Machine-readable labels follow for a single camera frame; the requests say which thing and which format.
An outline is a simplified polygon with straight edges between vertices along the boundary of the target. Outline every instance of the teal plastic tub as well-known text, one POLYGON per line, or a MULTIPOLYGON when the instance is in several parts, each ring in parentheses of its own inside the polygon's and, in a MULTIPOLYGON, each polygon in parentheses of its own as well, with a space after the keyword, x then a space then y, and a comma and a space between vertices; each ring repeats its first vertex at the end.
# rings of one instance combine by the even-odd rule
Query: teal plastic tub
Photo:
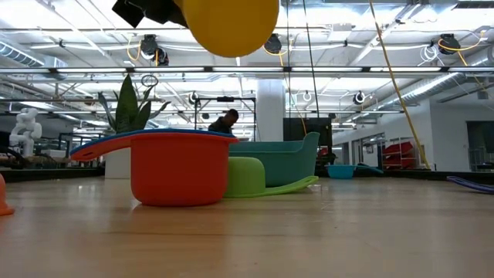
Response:
POLYGON ((329 165, 327 174, 330 178, 351 179, 354 177, 355 166, 353 165, 329 165))
POLYGON ((240 142, 230 145, 230 157, 257 158, 266 170, 266 186, 277 187, 314 175, 319 133, 303 141, 240 142))

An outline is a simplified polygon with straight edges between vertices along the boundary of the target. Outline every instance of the white column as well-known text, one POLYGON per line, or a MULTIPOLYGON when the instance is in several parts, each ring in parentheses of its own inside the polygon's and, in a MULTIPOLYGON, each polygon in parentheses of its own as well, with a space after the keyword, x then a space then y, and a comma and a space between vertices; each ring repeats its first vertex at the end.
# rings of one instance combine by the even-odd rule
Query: white column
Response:
POLYGON ((283 141, 285 86, 283 80, 257 81, 256 140, 283 141))

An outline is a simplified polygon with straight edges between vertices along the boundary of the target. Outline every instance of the yellow ball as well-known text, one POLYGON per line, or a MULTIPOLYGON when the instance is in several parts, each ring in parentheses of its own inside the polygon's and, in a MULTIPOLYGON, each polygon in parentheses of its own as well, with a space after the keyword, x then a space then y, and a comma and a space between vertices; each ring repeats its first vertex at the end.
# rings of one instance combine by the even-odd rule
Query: yellow ball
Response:
POLYGON ((259 49, 278 20, 278 0, 174 0, 195 39, 210 53, 240 57, 259 49))

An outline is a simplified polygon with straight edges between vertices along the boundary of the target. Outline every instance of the man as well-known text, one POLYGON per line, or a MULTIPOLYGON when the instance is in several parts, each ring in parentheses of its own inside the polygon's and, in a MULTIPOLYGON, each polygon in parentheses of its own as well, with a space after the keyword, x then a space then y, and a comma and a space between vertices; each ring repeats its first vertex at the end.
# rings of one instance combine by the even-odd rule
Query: man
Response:
POLYGON ((239 119, 239 112, 230 109, 224 117, 219 117, 216 122, 212 123, 208 131, 214 131, 224 134, 232 134, 232 126, 239 119))

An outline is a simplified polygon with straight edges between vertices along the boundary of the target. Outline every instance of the white robot figure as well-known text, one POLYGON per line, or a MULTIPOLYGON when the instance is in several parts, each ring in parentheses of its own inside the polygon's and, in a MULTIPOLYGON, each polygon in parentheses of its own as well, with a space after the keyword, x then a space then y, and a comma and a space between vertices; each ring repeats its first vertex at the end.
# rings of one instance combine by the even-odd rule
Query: white robot figure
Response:
POLYGON ((38 111, 34 108, 23 108, 21 113, 17 115, 17 124, 10 133, 10 145, 18 146, 22 143, 23 151, 22 156, 27 158, 32 156, 32 150, 34 148, 34 140, 40 139, 42 134, 42 128, 40 123, 36 123, 36 116, 38 111))

